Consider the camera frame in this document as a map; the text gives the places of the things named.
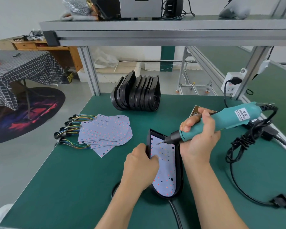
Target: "forearm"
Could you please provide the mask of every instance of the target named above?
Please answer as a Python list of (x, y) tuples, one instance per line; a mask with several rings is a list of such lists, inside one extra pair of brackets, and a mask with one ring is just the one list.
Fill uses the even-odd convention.
[(202, 229), (248, 229), (208, 162), (184, 162)]
[(121, 184), (116, 190), (105, 214), (95, 229), (126, 229), (137, 200), (141, 193), (136, 193)]

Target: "white power outlet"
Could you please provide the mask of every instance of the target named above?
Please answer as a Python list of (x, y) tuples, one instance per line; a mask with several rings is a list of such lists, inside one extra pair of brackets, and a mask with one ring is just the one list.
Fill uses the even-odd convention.
[[(226, 75), (226, 78), (224, 80), (224, 83), (221, 86), (221, 91), (224, 92), (224, 90), (225, 90), (225, 83), (228, 80), (232, 79), (233, 77), (239, 77), (239, 78), (241, 78), (243, 80), (245, 75), (246, 75), (246, 73), (247, 73), (247, 70), (245, 68), (243, 68), (241, 70), (241, 72), (228, 72), (227, 75)], [(227, 94), (234, 94), (234, 93), (236, 93), (236, 91), (239, 88), (239, 86), (240, 86), (240, 84), (234, 85), (234, 84), (231, 84), (230, 82), (228, 82), (227, 86), (226, 86), (226, 93)]]

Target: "green pillar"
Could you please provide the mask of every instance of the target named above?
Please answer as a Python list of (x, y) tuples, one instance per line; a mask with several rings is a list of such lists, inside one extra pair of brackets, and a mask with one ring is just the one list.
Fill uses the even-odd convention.
[[(174, 56), (175, 56), (174, 46), (161, 47), (161, 59), (173, 60)], [(160, 62), (160, 71), (172, 71), (172, 70), (173, 70), (173, 62)]]

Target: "hand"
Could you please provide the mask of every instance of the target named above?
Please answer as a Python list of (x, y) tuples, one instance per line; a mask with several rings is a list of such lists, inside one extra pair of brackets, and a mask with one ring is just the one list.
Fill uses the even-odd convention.
[[(210, 116), (207, 109), (198, 108), (202, 113), (202, 121), (204, 123), (203, 131), (193, 137), (192, 140), (180, 143), (180, 154), (184, 162), (187, 160), (198, 162), (210, 162), (211, 151), (220, 139), (220, 131), (215, 131), (215, 121)], [(180, 130), (188, 132), (191, 126), (200, 121), (199, 116), (192, 116), (180, 125)]]
[(121, 180), (121, 185), (139, 194), (152, 184), (159, 170), (159, 157), (155, 155), (149, 159), (145, 150), (145, 144), (141, 143), (127, 155)]

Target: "white foam box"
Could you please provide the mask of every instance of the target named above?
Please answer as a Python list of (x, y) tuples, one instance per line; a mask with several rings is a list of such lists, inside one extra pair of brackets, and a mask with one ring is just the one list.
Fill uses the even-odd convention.
[[(139, 62), (119, 62), (116, 68), (98, 68), (96, 72), (99, 83), (116, 83), (122, 76), (125, 77), (125, 75), (133, 70), (136, 77), (138, 77), (141, 73), (141, 64)], [(77, 74), (81, 82), (88, 82), (88, 74), (84, 71), (84, 68), (80, 69)]]

